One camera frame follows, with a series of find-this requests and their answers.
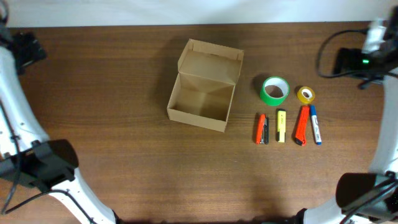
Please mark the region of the red black stapler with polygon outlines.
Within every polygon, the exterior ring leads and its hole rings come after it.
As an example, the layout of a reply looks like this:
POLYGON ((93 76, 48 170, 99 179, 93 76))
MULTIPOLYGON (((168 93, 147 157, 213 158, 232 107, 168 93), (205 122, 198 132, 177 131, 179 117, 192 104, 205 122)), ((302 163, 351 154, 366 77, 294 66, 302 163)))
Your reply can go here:
POLYGON ((256 144, 269 143, 269 118, 265 114, 261 114, 257 123, 256 144))

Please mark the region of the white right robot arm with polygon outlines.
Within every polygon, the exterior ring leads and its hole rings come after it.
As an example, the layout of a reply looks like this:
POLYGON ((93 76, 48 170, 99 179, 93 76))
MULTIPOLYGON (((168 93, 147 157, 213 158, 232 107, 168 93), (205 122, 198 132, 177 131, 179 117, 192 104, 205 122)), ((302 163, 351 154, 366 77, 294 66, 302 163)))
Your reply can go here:
POLYGON ((335 196, 302 209, 292 223, 384 223, 397 221, 397 47, 370 53, 384 87, 384 111, 374 159, 367 173, 345 173, 335 196))

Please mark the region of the green tape roll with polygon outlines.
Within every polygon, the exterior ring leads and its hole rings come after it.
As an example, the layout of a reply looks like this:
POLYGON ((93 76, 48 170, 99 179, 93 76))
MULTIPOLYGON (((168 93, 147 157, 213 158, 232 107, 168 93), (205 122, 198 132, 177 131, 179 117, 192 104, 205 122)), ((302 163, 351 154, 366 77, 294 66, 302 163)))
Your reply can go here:
POLYGON ((261 100, 269 106, 279 106, 290 93, 287 81, 281 77, 269 77, 262 84, 260 91, 261 100))

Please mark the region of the small yellow tape roll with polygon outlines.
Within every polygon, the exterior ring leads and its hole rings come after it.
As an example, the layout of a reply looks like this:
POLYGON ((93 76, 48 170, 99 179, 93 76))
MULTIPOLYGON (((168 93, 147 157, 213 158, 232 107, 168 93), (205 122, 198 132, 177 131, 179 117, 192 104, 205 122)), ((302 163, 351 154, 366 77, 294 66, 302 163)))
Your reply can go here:
POLYGON ((310 87, 303 86, 298 90, 297 98, 303 104, 310 104, 315 99, 315 92, 310 87))

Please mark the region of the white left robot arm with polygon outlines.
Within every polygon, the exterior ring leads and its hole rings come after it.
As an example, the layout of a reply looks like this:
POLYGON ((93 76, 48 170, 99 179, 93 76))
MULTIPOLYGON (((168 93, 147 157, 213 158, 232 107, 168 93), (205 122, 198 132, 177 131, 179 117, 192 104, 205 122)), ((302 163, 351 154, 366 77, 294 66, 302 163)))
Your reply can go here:
POLYGON ((1 178, 12 182, 1 212, 49 195, 80 223, 120 223, 85 182, 70 142, 50 139, 30 108, 18 76, 45 58, 31 32, 1 37, 1 178))

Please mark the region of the yellow highlighter marker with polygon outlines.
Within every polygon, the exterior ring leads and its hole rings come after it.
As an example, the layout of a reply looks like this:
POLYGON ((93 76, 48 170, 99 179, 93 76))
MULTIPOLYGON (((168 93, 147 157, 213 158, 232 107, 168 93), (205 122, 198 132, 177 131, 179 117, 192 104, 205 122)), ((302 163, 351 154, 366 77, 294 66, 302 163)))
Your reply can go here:
POLYGON ((286 111, 277 109, 277 142, 285 143, 286 111))

